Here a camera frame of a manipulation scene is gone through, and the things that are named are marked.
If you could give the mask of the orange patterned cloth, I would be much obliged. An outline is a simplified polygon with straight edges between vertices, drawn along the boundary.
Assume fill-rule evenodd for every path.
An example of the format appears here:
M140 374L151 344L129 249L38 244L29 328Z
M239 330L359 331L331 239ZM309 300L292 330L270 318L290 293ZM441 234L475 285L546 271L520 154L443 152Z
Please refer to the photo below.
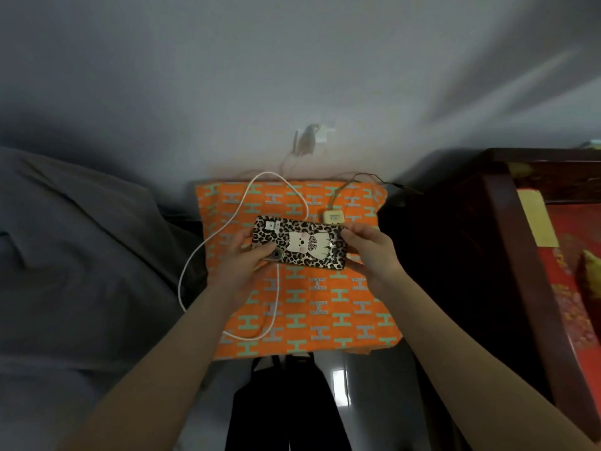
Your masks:
M262 177L247 182L196 185L206 243L208 279L221 264L232 237L251 228L260 215L321 223L327 210L345 222L378 226L377 211L387 191L375 183L285 182ZM225 327L214 359L254 358L316 350L366 353L402 339L386 306L369 291L365 277L349 269L333 271L297 265L272 268L257 281Z

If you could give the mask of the person's left hand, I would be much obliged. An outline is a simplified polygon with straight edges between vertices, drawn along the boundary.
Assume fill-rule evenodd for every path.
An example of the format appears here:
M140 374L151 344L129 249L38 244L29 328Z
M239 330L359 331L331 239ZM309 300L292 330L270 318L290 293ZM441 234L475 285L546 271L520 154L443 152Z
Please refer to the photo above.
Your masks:
M241 308L254 285L272 269L273 264L266 258L256 265L244 262L244 252L251 248L275 248L275 242L259 245L246 244L252 236L251 228L236 233L222 257L221 263L208 281L210 297L214 298L226 311L233 314Z

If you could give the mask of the red patterned cloth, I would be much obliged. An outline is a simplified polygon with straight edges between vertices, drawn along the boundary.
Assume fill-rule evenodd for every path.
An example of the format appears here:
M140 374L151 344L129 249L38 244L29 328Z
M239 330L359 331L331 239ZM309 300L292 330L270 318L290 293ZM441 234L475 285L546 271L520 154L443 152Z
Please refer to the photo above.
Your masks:
M558 247L538 255L560 309L562 325L601 411L601 298L590 290L585 255L601 259L601 204L547 205Z

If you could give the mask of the person's right forearm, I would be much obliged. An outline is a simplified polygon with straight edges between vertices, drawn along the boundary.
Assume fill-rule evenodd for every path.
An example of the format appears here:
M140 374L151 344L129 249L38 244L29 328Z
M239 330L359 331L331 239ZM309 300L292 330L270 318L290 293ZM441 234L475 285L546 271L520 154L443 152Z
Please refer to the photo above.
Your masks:
M368 276L473 451L601 451L402 269Z

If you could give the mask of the phone with leopard print case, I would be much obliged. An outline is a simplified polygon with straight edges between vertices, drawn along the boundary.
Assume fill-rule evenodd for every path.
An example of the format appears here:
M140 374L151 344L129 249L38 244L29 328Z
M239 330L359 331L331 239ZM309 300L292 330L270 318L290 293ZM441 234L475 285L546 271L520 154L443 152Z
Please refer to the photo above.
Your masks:
M339 225L306 220L258 216L255 219L253 248L274 243L264 260L285 265L341 271L346 266L348 245Z

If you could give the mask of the yellow-green cushion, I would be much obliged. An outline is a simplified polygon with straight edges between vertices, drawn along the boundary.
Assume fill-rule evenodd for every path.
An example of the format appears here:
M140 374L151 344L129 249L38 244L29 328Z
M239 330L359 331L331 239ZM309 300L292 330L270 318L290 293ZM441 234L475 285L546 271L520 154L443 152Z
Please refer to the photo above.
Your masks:
M582 286L585 295L592 301L601 303L601 258L589 250L582 251Z

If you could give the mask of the dark wooden furniture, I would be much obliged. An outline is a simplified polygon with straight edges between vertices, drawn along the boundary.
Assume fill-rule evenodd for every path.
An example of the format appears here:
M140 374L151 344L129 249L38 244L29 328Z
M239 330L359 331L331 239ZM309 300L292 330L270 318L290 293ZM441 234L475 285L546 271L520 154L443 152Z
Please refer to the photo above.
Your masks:
M418 281L472 338L594 442L601 414L562 325L517 189L601 204L601 150L492 148L408 201Z

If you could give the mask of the pale yellow paper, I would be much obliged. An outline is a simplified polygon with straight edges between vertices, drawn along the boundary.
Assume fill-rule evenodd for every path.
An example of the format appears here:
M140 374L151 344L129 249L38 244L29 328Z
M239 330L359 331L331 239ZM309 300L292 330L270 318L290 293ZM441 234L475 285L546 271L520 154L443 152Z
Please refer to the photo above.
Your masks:
M527 188L517 189L517 194L536 246L560 248L542 193L539 190Z

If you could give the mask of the black bag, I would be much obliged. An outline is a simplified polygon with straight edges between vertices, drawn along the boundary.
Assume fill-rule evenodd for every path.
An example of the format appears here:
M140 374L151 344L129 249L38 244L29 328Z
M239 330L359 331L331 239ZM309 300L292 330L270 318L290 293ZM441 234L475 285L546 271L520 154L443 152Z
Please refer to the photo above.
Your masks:
M313 352L252 360L234 395L225 451L352 451Z

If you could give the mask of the person's right hand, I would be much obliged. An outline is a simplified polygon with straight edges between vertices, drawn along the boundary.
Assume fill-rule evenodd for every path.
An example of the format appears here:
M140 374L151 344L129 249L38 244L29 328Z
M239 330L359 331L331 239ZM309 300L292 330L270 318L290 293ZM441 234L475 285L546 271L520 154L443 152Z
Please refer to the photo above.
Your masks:
M342 225L341 235L348 251L357 254L367 267L366 271L354 272L367 280L373 296L385 302L398 295L409 276L397 258L392 239L379 229L358 222Z

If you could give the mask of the grey bed sheet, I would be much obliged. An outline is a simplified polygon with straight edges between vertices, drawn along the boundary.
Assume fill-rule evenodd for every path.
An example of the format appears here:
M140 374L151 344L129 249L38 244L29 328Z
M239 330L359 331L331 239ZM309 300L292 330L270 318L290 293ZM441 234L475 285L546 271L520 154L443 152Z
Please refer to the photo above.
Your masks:
M0 451L52 451L161 340L201 238L141 186L0 147Z

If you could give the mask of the person's left forearm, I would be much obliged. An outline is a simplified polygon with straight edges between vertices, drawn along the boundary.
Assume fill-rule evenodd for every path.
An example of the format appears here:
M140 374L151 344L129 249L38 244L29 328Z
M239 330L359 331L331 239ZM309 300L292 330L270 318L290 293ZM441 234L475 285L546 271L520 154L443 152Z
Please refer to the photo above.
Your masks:
M226 323L251 288L206 288L58 450L172 451Z

